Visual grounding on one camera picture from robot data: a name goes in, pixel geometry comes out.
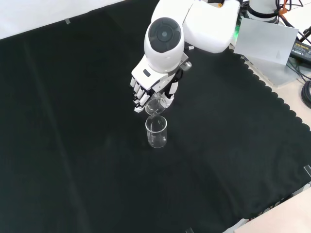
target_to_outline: black cloth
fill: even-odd
[[[128,88],[156,0],[0,41],[0,231],[220,233],[310,178],[311,134],[230,50],[192,69],[151,148]]]

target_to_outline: small glass cup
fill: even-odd
[[[166,101],[159,94],[154,94],[145,106],[147,114],[154,116],[160,115],[166,109]]]
[[[160,115],[149,116],[146,120],[147,137],[150,146],[160,148],[167,142],[167,121]]]

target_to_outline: orange wire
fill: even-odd
[[[283,14],[285,14],[286,12],[287,12],[287,9],[286,9],[286,0],[284,0],[284,4],[283,4],[282,8],[280,9],[279,14],[280,14],[281,16],[283,16]]]

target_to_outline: white wall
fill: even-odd
[[[0,0],[0,39],[122,0]]]

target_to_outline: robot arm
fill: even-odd
[[[221,8],[201,0],[160,0],[144,41],[145,55],[132,71],[135,111],[141,112],[154,93],[170,106],[182,71],[191,68],[184,44],[212,53],[224,51],[235,30],[238,0]]]

